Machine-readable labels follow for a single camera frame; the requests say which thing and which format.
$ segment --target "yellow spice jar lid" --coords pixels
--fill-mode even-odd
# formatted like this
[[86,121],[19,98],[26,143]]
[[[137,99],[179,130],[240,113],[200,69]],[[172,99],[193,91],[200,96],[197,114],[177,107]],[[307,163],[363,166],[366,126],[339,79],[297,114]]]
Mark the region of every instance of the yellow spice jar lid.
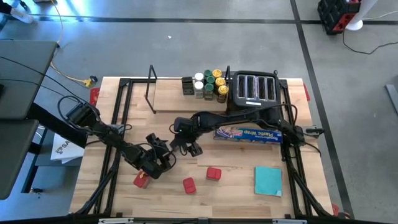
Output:
[[225,85],[218,87],[218,93],[221,95],[226,95],[228,93],[228,87]]
[[224,78],[217,78],[216,79],[216,86],[222,86],[225,85],[225,79]]
[[221,77],[222,74],[223,74],[223,73],[221,72],[220,69],[216,69],[216,70],[213,71],[213,76],[214,76],[215,78]]

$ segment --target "red cube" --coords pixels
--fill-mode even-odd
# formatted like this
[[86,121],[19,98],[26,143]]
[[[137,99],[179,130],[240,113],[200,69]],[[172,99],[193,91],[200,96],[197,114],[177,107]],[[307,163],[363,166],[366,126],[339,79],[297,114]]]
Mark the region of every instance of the red cube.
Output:
[[133,184],[139,188],[145,189],[147,188],[150,180],[152,180],[152,178],[144,173],[144,171],[140,170],[134,179]]
[[192,177],[183,180],[182,184],[184,185],[185,193],[187,194],[194,194],[197,191]]
[[221,179],[221,170],[217,168],[209,167],[207,168],[206,179],[208,180],[220,180]]

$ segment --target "wooden table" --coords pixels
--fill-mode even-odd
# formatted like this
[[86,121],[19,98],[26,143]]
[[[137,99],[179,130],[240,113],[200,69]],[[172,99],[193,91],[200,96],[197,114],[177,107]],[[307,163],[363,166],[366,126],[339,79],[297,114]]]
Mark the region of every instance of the wooden table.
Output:
[[[101,119],[105,123],[111,121],[119,79],[120,77],[104,77],[102,82],[96,106],[101,111]],[[287,82],[291,102],[297,106],[299,112],[297,124],[311,126],[312,119],[302,80],[288,79]],[[150,100],[154,99],[156,88],[162,89],[160,83],[158,80],[156,84],[150,84]],[[169,132],[170,124],[178,116],[190,118],[192,112],[158,111],[157,114],[153,114],[145,101],[145,90],[146,84],[136,83],[133,86],[127,120],[127,123],[132,125],[132,130],[126,133],[125,140],[135,144],[145,142],[145,137],[150,133],[155,133],[161,139],[172,140],[174,136]],[[118,123],[121,122],[122,112],[121,109]],[[317,145],[316,140],[311,137],[306,141]],[[192,158],[176,152],[175,167],[150,183],[146,189],[140,189],[132,184],[137,170],[121,161],[112,213],[123,212],[125,217],[158,218],[283,218],[286,213],[293,216],[287,169],[286,164],[281,161],[279,146],[213,140],[213,133],[204,134],[198,143],[203,149],[202,155]],[[85,149],[70,206],[71,212],[81,208],[97,187],[105,147],[104,144],[97,143]],[[301,147],[301,151],[307,185],[325,210],[332,213],[320,155],[308,146]],[[206,180],[206,169],[209,166],[218,167],[223,171],[219,182]],[[254,193],[255,166],[282,169],[282,197]],[[197,186],[195,195],[187,195],[184,192],[182,180],[187,177],[195,179]],[[102,210],[107,195],[108,191],[105,190]],[[302,193],[298,186],[297,195],[301,210],[304,212]]]

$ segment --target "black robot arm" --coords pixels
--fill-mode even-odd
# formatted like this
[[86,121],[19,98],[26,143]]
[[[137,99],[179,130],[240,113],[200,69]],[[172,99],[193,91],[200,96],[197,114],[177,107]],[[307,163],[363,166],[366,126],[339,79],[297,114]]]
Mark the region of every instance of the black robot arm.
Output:
[[103,143],[115,147],[128,164],[137,170],[142,169],[154,179],[158,179],[163,172],[171,168],[170,152],[165,141],[152,133],[146,137],[148,143],[143,143],[150,145],[152,149],[145,150],[141,146],[143,144],[128,143],[123,140],[117,128],[103,123],[100,112],[88,103],[79,103],[69,111],[67,122],[77,129],[98,136]]
[[283,105],[267,108],[250,108],[235,111],[229,114],[215,114],[209,111],[195,113],[190,119],[178,117],[174,121],[174,140],[170,143],[172,148],[182,147],[192,156],[202,154],[202,149],[196,140],[205,133],[209,133],[221,126],[240,123],[255,123],[262,129],[275,129],[282,132],[291,144],[301,146],[304,144],[303,131],[300,126],[292,126],[286,120],[280,119],[280,108]]

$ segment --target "gray floor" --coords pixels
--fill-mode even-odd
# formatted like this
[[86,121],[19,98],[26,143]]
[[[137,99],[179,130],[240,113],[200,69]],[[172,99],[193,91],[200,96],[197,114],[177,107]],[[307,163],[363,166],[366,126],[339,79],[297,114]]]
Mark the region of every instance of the gray floor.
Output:
[[[317,20],[317,0],[296,0],[303,20]],[[27,0],[31,13],[57,15],[51,4]],[[293,19],[289,0],[59,0],[65,16],[117,18],[185,19]],[[380,0],[367,17],[398,10],[398,2]],[[8,21],[0,38],[57,40],[60,23],[32,25]],[[398,14],[382,18],[398,20]],[[364,26],[346,33],[346,43],[370,51],[398,40],[397,26]],[[372,55],[350,52],[342,36],[327,36],[320,25],[303,25],[315,75],[335,141],[349,197],[357,219],[398,222],[398,172],[395,166],[398,116],[384,85],[398,85],[398,45],[379,49]],[[310,92],[313,120],[320,124],[318,108],[294,24],[217,24],[159,22],[76,22],[64,23],[62,49],[55,58],[58,68],[70,75],[87,78],[103,76],[144,76],[153,64],[164,77],[193,75],[205,68],[233,70],[278,70],[280,77],[303,78]],[[48,75],[84,98],[89,91],[58,76]],[[63,91],[46,80],[44,85]],[[57,114],[58,96],[40,90],[36,102]],[[323,169],[333,203],[340,205],[336,180],[325,140],[320,139]],[[24,178],[26,165],[21,171]],[[41,169],[35,184],[56,189],[43,194],[21,195],[17,190],[0,201],[0,219],[46,217],[68,212],[78,170]]]

